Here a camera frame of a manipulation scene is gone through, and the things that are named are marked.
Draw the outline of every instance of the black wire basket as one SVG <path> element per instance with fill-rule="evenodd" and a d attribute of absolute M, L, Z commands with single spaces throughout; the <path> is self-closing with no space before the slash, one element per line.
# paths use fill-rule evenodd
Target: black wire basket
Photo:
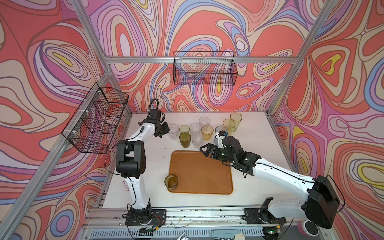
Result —
<path fill-rule="evenodd" d="M 120 90 L 99 87 L 69 135 L 63 135 L 79 152 L 107 153 L 128 97 Z"/>
<path fill-rule="evenodd" d="M 235 85 L 237 67 L 233 51 L 175 51 L 173 54 L 175 85 Z"/>

